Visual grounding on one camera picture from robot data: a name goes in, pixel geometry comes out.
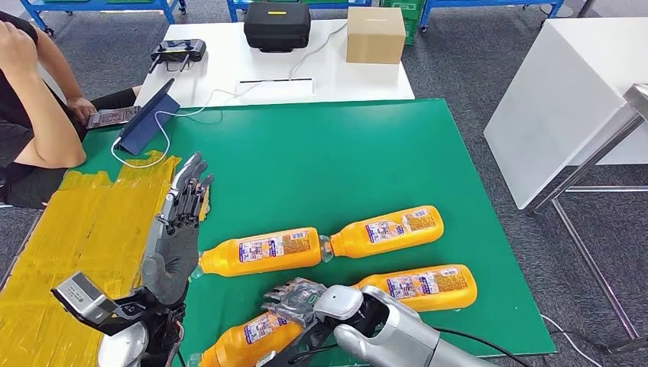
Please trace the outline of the person's right hand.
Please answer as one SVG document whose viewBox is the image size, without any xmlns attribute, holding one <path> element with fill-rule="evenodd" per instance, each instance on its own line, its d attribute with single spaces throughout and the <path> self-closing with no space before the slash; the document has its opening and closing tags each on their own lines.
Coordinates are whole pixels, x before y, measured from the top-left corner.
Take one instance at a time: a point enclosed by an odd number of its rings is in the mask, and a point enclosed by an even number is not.
<svg viewBox="0 0 648 367">
<path fill-rule="evenodd" d="M 1 70 L 8 79 L 37 73 L 33 40 L 8 22 L 1 23 Z"/>
</svg>

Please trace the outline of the person's left hand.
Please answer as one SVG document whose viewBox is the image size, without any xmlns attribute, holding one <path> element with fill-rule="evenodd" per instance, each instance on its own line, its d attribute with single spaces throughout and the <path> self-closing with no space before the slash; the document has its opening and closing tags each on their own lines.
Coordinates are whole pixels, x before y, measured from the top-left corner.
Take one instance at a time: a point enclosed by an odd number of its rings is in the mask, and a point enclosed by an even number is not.
<svg viewBox="0 0 648 367">
<path fill-rule="evenodd" d="M 82 125 L 87 125 L 90 116 L 97 113 L 96 107 L 84 97 L 68 98 L 66 105 Z"/>
</svg>

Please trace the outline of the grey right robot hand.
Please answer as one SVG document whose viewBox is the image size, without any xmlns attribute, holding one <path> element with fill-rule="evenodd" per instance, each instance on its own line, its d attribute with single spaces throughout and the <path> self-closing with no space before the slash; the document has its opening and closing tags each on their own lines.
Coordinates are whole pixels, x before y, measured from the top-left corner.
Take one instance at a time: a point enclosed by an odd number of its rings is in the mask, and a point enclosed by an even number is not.
<svg viewBox="0 0 648 367">
<path fill-rule="evenodd" d="M 275 313 L 306 329 L 315 319 L 315 302 L 328 288 L 305 278 L 294 278 L 263 295 L 262 310 Z"/>
</svg>

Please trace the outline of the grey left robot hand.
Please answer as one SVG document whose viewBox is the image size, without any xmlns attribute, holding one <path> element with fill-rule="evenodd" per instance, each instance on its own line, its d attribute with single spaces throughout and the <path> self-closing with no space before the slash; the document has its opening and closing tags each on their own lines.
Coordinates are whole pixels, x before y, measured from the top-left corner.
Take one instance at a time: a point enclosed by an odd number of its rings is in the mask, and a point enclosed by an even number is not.
<svg viewBox="0 0 648 367">
<path fill-rule="evenodd" d="M 172 179 L 152 219 L 141 263 L 141 284 L 165 305 L 183 301 L 198 263 L 199 212 L 214 179 L 201 179 L 208 164 L 194 153 Z"/>
</svg>

